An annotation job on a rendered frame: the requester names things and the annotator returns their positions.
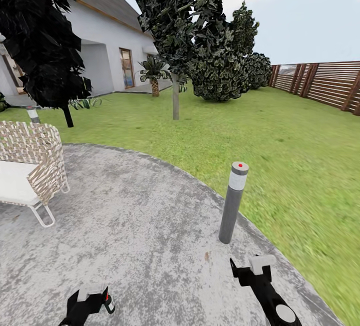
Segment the insectifuge atomizer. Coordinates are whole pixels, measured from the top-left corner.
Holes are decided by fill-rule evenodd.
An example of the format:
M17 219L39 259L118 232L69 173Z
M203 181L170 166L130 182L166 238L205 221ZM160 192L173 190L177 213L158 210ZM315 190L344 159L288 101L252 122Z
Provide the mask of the insectifuge atomizer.
M107 295L107 300L105 301L104 306L109 314L112 314L115 311L116 306L110 294Z

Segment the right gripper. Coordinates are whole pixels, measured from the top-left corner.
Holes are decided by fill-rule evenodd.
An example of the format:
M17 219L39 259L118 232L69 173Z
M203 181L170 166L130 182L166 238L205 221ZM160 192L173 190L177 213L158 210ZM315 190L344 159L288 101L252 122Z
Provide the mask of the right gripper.
M258 296L258 291L261 287L272 286L272 274L271 268L269 266L265 266L262 268L262 275L255 275L251 271L250 267L237 268L232 258L230 259L230 265L232 266L233 277L235 279L238 278L240 286L250 286L256 298Z

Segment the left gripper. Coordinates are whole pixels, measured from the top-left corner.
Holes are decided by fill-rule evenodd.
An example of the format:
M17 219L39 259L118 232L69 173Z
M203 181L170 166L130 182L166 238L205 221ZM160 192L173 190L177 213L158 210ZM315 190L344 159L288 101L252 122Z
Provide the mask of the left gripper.
M80 311L84 315L84 322L86 322L88 315L98 314L101 310L101 305L104 305L108 297L108 287L100 294L89 294L84 302L78 302L78 296L73 295L68 299L66 316L74 311Z

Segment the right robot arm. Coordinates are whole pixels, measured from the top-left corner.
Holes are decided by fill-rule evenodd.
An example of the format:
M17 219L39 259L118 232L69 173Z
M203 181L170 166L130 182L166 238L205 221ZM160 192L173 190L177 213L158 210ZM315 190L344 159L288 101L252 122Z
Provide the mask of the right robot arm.
M271 266L276 264L276 256L256 255L249 262L251 267L237 268L231 258L232 274L241 287L251 287L266 315L265 326L302 326L296 313L272 287Z

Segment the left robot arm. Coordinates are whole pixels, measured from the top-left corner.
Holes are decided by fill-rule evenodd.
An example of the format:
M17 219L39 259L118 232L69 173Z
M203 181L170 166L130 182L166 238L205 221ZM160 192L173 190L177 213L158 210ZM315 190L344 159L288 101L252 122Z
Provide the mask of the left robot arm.
M81 285L77 295L73 295L67 302L67 318L63 319L59 326L84 326L88 315L98 314L101 305L104 305L108 297L106 282ZM89 294L100 292L100 294Z

